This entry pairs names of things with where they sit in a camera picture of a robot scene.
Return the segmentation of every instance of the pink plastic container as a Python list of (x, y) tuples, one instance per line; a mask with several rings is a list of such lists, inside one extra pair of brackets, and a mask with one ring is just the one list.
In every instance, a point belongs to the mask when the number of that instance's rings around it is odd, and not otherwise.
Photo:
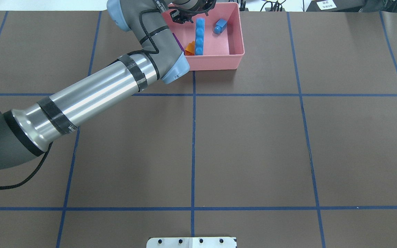
[[(189, 66), (191, 66), (190, 71), (237, 69), (244, 55), (238, 4), (234, 2), (216, 3), (215, 8), (208, 14), (209, 16), (198, 14), (192, 18), (194, 22), (197, 18), (205, 18), (205, 43), (203, 55), (186, 56)], [(163, 13), (163, 17), (183, 48), (195, 40), (195, 23), (172, 22), (170, 11)], [(221, 18), (227, 20), (226, 30), (221, 34), (215, 34), (215, 24)]]

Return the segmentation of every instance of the blue joint cap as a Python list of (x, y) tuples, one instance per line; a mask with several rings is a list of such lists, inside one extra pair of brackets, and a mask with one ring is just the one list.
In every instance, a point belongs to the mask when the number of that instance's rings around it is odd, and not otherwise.
[(125, 17), (123, 17), (122, 8), (120, 7), (120, 0), (108, 0), (107, 10), (110, 14), (111, 19), (113, 19), (113, 21), (121, 30), (125, 32), (131, 30), (131, 28), (128, 27), (128, 24), (125, 21)]
[(165, 84), (169, 84), (173, 80), (187, 74), (189, 72), (189, 63), (186, 60), (185, 54), (181, 54), (177, 61), (174, 63), (172, 68), (162, 77), (162, 81)]
[(195, 21), (195, 55), (203, 55), (205, 39), (205, 19), (197, 18)]
[(216, 24), (214, 28), (214, 33), (220, 34), (223, 31), (225, 31), (227, 27), (227, 21), (225, 19), (220, 19)]

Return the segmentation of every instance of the white metal plate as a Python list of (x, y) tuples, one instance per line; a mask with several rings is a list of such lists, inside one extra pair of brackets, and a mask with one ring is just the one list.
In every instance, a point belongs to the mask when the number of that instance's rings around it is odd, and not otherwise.
[(146, 248), (236, 248), (235, 237), (150, 238)]

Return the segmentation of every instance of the blue block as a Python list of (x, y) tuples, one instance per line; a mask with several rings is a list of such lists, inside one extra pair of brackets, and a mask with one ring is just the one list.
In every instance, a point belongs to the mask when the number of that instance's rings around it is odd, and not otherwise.
[(227, 21), (226, 21), (225, 19), (220, 19), (220, 20), (215, 24), (214, 33), (216, 33), (216, 34), (222, 33), (223, 31), (225, 31), (226, 26), (227, 26)]
[(203, 55), (205, 43), (205, 19), (197, 18), (195, 21), (195, 55)]

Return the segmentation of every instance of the white label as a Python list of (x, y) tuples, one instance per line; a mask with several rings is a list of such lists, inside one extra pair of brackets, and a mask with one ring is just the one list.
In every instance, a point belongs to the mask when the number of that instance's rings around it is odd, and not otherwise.
[(318, 4), (320, 10), (336, 8), (336, 5), (333, 0), (316, 2), (316, 4)]

